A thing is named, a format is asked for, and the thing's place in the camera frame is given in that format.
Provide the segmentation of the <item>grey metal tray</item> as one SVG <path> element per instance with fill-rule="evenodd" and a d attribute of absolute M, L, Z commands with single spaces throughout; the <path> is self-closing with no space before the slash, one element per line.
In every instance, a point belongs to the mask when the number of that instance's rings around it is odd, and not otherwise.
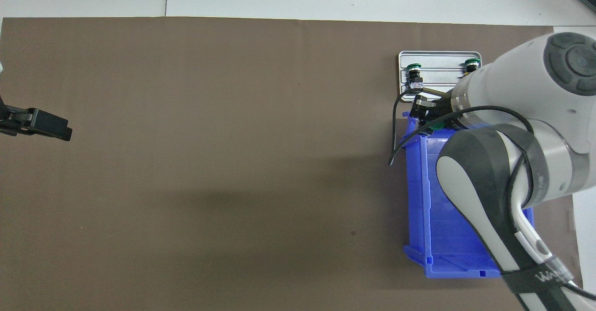
<path fill-rule="evenodd" d="M 423 86 L 440 92 L 448 92 L 466 73 L 466 61 L 478 59 L 482 65 L 482 56 L 477 51 L 449 50 L 403 50 L 396 55 L 398 95 L 408 86 L 408 65 L 420 64 L 419 74 Z"/>

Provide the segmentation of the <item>blue plastic storage bin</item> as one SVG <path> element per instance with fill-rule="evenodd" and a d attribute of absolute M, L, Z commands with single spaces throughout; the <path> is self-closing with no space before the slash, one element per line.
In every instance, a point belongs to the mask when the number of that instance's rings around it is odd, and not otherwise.
<path fill-rule="evenodd" d="M 515 124 L 498 124 L 493 126 L 495 130 L 502 133 L 505 139 L 513 140 L 512 145 L 517 150 L 517 156 L 521 150 L 521 162 L 524 163 L 524 149 L 529 150 L 530 145 L 538 142 L 531 131 L 519 128 Z M 451 130 L 439 130 L 438 134 L 430 137 L 417 136 L 405 144 L 406 164 L 408 171 L 408 196 L 409 196 L 409 244 L 405 245 L 404 252 L 417 264 L 424 267 L 424 275 L 430 278 L 479 278 L 498 277 L 500 266 L 494 263 L 492 254 L 487 251 L 481 237 L 478 237 L 475 229 L 469 224 L 467 218 L 453 205 L 443 192 L 436 174 L 436 163 L 439 154 L 454 134 Z M 537 255 L 531 245 L 522 245 L 527 241 L 521 232 L 522 228 L 529 228 L 534 231 L 534 216 L 532 209 L 524 209 L 527 203 L 522 195 L 521 203 L 515 204 L 513 192 L 507 190 L 509 175 L 515 168 L 519 157 L 511 162 L 511 171 L 504 177 L 504 188 L 502 194 L 497 197 L 500 201 L 492 204 L 505 210 L 506 222 L 512 223 L 515 232 L 511 240 L 519 247 L 514 255 L 521 255 L 522 269 L 538 266 L 541 261 L 538 257 L 534 259 L 531 255 Z"/>

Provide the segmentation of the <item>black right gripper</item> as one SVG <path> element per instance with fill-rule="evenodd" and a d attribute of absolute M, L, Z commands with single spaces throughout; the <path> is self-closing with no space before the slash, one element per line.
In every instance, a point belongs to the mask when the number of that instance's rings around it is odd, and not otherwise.
<path fill-rule="evenodd" d="M 426 97 L 417 95 L 413 101 L 413 108 L 409 111 L 409 117 L 417 119 L 419 125 L 432 122 L 434 116 L 448 116 L 445 128 L 448 130 L 468 130 L 489 126 L 475 111 L 462 112 L 463 110 L 450 112 L 450 100 L 446 97 Z"/>

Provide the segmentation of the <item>brown paper table mat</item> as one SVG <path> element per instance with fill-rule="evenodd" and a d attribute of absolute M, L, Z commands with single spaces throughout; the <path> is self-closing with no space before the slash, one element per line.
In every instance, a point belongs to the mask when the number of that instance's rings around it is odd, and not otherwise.
<path fill-rule="evenodd" d="M 522 311 L 402 250 L 396 56 L 489 63 L 552 31 L 4 19 L 0 96 L 73 134 L 0 134 L 0 311 Z"/>

